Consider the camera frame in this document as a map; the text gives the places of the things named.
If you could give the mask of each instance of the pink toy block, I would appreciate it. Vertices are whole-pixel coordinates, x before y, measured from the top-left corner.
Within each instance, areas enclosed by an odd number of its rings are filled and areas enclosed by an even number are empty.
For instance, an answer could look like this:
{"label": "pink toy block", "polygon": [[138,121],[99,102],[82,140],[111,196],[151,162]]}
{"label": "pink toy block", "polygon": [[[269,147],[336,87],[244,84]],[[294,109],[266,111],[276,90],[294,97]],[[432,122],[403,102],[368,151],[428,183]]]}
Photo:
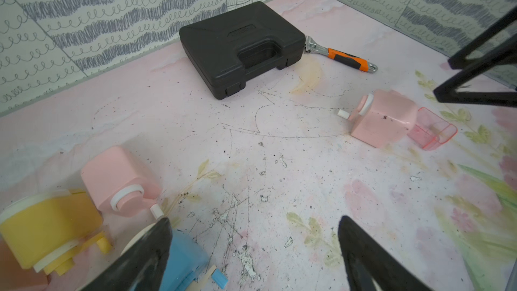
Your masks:
{"label": "pink toy block", "polygon": [[362,97],[356,109],[338,115],[355,120],[351,135],[374,147],[382,148],[403,138],[415,126],[417,105],[396,91],[378,89]]}
{"label": "pink toy block", "polygon": [[163,216],[156,198],[162,188],[152,172],[130,151],[113,146],[89,161],[81,170],[81,178],[97,209],[132,217],[150,209]]}

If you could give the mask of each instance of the transparent pink cup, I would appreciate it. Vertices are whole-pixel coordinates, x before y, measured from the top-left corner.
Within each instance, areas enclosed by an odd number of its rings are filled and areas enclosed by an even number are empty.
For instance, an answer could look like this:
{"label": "transparent pink cup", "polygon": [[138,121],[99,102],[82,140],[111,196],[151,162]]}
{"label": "transparent pink cup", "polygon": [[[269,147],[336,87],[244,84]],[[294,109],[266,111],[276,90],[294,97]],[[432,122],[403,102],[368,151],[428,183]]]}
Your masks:
{"label": "transparent pink cup", "polygon": [[456,133],[456,126],[422,107],[417,112],[416,125],[408,136],[423,150],[432,151],[447,143]]}

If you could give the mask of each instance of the pink plastic container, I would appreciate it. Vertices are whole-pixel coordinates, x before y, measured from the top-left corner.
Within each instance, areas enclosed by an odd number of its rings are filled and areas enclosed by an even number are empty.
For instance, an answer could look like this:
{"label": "pink plastic container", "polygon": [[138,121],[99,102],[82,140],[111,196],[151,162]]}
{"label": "pink plastic container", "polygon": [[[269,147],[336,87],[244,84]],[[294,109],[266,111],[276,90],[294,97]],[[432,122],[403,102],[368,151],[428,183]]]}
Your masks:
{"label": "pink plastic container", "polygon": [[362,97],[351,113],[338,115],[355,120],[351,135],[374,147],[382,148],[403,138],[415,126],[417,105],[396,91],[376,90]]}
{"label": "pink plastic container", "polygon": [[417,124],[408,136],[423,150],[432,151],[447,143],[456,133],[456,126],[422,107],[417,112]]}
{"label": "pink plastic container", "polygon": [[121,146],[113,146],[89,161],[81,178],[97,209],[132,217],[143,209],[163,216],[156,198],[162,188],[144,163]]}

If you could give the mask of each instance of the white cap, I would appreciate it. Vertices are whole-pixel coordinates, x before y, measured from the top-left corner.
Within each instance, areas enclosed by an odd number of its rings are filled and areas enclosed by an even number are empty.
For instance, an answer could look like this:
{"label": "white cap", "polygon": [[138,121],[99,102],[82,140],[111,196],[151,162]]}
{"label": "white cap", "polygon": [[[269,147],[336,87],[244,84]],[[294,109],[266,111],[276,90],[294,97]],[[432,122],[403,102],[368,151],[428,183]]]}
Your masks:
{"label": "white cap", "polygon": [[338,116],[343,117],[344,119],[348,119],[350,117],[350,113],[340,109],[338,111]]}
{"label": "white cap", "polygon": [[161,208],[158,204],[152,205],[149,209],[151,210],[152,215],[155,217],[156,220],[164,216],[163,211],[161,211]]}

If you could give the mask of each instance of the black plastic carrying case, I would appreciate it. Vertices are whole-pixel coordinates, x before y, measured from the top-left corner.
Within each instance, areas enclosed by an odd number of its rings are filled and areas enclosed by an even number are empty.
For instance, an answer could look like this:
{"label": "black plastic carrying case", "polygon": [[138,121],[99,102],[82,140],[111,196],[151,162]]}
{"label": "black plastic carrying case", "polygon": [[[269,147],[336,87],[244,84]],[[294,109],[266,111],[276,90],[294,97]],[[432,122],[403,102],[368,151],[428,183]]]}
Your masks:
{"label": "black plastic carrying case", "polygon": [[246,81],[300,60],[305,36],[263,2],[184,26],[181,44],[215,98],[239,92]]}

